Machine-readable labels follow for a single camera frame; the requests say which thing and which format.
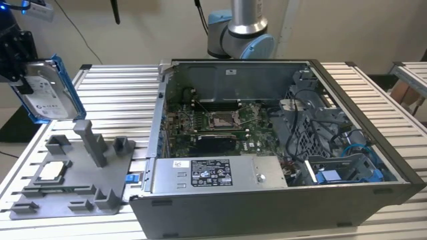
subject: blue latch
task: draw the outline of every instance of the blue latch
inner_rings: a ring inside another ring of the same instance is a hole
[[[138,174],[126,175],[126,179],[125,179],[126,184],[138,184],[139,181],[141,181],[141,175]]]

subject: small chip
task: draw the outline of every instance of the small chip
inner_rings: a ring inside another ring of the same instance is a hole
[[[63,168],[65,163],[62,161],[51,161],[43,167],[43,170],[39,175],[41,179],[54,180],[62,174]]]

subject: hard drive label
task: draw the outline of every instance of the hard drive label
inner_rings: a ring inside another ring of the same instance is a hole
[[[50,119],[67,118],[69,113],[50,81],[41,76],[29,76],[26,79],[34,90],[34,94],[27,94],[26,97],[38,114]]]
[[[193,160],[191,185],[194,187],[233,186],[234,180],[230,160]]]

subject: warning label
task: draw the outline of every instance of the warning label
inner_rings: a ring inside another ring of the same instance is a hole
[[[191,185],[194,187],[233,186],[234,180],[230,160],[193,160]]]

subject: aluminum rail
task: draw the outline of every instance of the aluminum rail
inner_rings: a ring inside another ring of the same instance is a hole
[[[395,62],[390,73],[427,98],[427,62]]]
[[[427,182],[427,130],[377,86],[358,67],[345,63],[323,63],[365,114],[391,145]],[[106,139],[129,136],[137,141],[131,172],[146,166],[147,144],[158,91],[157,65],[103,65],[82,70],[75,86],[93,120],[94,132]],[[73,141],[78,135],[71,121],[43,125],[0,185],[0,239],[145,239],[131,206],[125,205],[111,216],[63,217],[10,220],[10,208],[21,198],[47,149],[53,134],[66,134]],[[139,186],[127,184],[123,199]],[[286,232],[231,239],[263,240],[399,240],[427,238],[427,189],[405,204],[387,206],[359,227]]]

